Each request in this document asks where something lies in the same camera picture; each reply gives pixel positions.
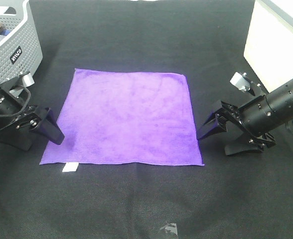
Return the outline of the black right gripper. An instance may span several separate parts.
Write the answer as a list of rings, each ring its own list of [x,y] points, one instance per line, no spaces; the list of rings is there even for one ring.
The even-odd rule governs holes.
[[[236,106],[218,100],[212,105],[212,110],[197,130],[197,139],[203,140],[211,135],[227,132],[227,122],[234,119]],[[238,138],[224,147],[227,156],[243,152],[261,153],[264,148],[276,145],[276,140],[270,133],[278,126],[278,117],[267,101],[266,96],[259,96],[238,109],[239,128],[243,132]]]

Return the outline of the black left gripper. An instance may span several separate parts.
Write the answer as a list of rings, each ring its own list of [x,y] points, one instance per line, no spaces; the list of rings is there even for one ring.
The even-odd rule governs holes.
[[[28,103],[31,92],[25,87],[23,90],[26,92],[25,100],[16,98],[9,91],[0,88],[0,143],[28,151],[32,145],[31,137],[28,130],[19,128],[31,125],[32,133],[60,145],[64,134],[56,122],[53,110],[30,106]]]

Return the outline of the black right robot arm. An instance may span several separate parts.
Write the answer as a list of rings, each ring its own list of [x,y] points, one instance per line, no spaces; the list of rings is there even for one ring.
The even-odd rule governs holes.
[[[214,103],[207,120],[197,130],[197,140],[226,132],[227,122],[231,122],[242,134],[225,145],[227,156],[263,152],[265,147],[275,146],[271,130],[283,124],[288,130],[293,128],[293,79],[268,94],[260,85],[249,80],[245,73],[236,72],[230,83],[243,93],[250,94],[251,100],[239,107],[224,101]]]

